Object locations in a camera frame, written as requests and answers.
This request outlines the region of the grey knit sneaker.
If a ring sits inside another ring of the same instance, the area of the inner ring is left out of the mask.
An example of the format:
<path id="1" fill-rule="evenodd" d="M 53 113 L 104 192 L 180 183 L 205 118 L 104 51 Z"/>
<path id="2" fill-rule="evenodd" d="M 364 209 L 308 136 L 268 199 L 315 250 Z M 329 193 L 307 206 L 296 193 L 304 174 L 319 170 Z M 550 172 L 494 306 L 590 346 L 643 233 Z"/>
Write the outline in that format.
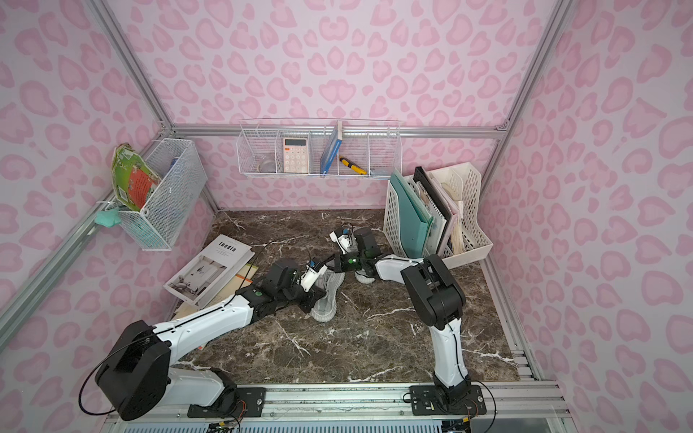
<path id="1" fill-rule="evenodd" d="M 329 322 L 337 313 L 337 290 L 344 283 L 346 274 L 335 274 L 331 270 L 319 276 L 314 289 L 323 289 L 326 294 L 319 299 L 310 311 L 310 315 L 318 322 Z"/>
<path id="2" fill-rule="evenodd" d="M 355 278 L 362 284 L 371 284 L 375 282 L 375 277 L 369 275 L 366 271 L 356 271 Z"/>

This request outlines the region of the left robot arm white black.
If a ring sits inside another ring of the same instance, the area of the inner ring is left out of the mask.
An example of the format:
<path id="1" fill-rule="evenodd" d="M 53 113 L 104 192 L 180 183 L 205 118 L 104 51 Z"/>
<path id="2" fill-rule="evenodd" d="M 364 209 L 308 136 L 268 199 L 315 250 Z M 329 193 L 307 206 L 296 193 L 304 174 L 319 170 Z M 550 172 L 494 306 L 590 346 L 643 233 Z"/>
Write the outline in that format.
<path id="1" fill-rule="evenodd" d="M 316 284 L 327 270 L 324 263 L 301 269 L 292 259 L 280 259 L 266 276 L 185 318 L 153 326 L 134 322 L 97 369 L 95 382 L 124 421 L 162 406 L 185 406 L 196 417 L 238 419 L 248 406 L 228 373 L 218 368 L 180 370 L 175 364 L 210 341 L 287 306 L 310 312 L 327 294 Z"/>

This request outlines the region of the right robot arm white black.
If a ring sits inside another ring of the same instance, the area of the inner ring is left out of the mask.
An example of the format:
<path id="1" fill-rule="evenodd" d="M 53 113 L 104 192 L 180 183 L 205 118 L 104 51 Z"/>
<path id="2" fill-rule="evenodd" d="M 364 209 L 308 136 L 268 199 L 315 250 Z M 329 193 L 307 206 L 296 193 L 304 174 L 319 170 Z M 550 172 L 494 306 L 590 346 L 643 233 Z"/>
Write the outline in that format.
<path id="1" fill-rule="evenodd" d="M 355 272 L 361 283 L 402 283 L 419 319 L 431 332 L 435 367 L 434 382 L 449 396 L 469 392 L 471 379 L 461 347 L 463 308 L 467 299 L 457 280 L 436 254 L 408 258 L 384 254 L 367 227 L 330 233 L 339 248 L 334 272 Z"/>

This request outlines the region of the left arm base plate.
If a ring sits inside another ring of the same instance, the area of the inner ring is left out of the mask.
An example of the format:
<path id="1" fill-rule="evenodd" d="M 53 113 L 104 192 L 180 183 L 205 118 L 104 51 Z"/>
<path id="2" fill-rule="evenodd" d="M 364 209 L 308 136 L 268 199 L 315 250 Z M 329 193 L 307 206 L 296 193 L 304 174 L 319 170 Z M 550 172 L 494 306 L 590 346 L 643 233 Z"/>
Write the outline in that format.
<path id="1" fill-rule="evenodd" d="M 232 419 L 260 418 L 265 407 L 267 389 L 263 387 L 242 387 L 224 391 L 211 406 L 189 406 L 190 419 Z"/>

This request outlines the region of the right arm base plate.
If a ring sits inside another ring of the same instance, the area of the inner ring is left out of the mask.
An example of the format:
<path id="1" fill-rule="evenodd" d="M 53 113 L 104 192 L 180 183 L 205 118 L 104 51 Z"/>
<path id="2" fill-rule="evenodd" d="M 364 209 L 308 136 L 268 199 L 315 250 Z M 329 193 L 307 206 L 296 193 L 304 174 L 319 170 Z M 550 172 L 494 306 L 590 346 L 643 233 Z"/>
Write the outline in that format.
<path id="1" fill-rule="evenodd" d="M 478 385 L 446 389 L 438 385 L 415 385 L 402 400 L 411 405 L 414 416 L 461 416 L 474 418 L 487 414 L 485 398 Z"/>

